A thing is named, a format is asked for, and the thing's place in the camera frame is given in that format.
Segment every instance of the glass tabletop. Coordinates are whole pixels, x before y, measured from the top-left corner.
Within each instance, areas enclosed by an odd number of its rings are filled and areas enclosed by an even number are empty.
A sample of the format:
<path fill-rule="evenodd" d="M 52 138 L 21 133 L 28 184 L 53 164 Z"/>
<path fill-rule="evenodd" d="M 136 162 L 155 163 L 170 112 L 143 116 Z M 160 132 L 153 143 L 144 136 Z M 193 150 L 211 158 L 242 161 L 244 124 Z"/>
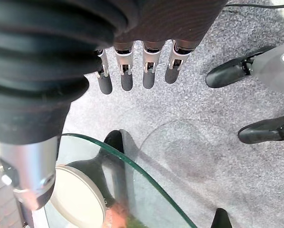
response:
<path fill-rule="evenodd" d="M 196 227 L 145 170 L 108 144 L 84 135 L 64 134 L 57 165 L 66 164 L 83 171 L 100 190 L 105 202 L 102 228 Z M 45 212 L 50 228 L 76 227 L 51 201 Z"/>

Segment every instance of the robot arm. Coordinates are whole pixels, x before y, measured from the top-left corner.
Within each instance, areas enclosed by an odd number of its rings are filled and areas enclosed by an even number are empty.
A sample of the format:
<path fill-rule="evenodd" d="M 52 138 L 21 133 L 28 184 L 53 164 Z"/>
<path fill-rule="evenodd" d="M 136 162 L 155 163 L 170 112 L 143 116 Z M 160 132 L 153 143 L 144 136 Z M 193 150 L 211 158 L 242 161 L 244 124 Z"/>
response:
<path fill-rule="evenodd" d="M 0 170 L 18 200 L 43 207 L 55 183 L 59 137 L 72 101 L 97 71 L 112 91 L 103 54 L 114 45 L 124 90 L 132 54 L 144 42 L 143 84 L 151 88 L 160 51 L 173 39 L 165 79 L 176 81 L 226 0 L 0 1 Z"/>

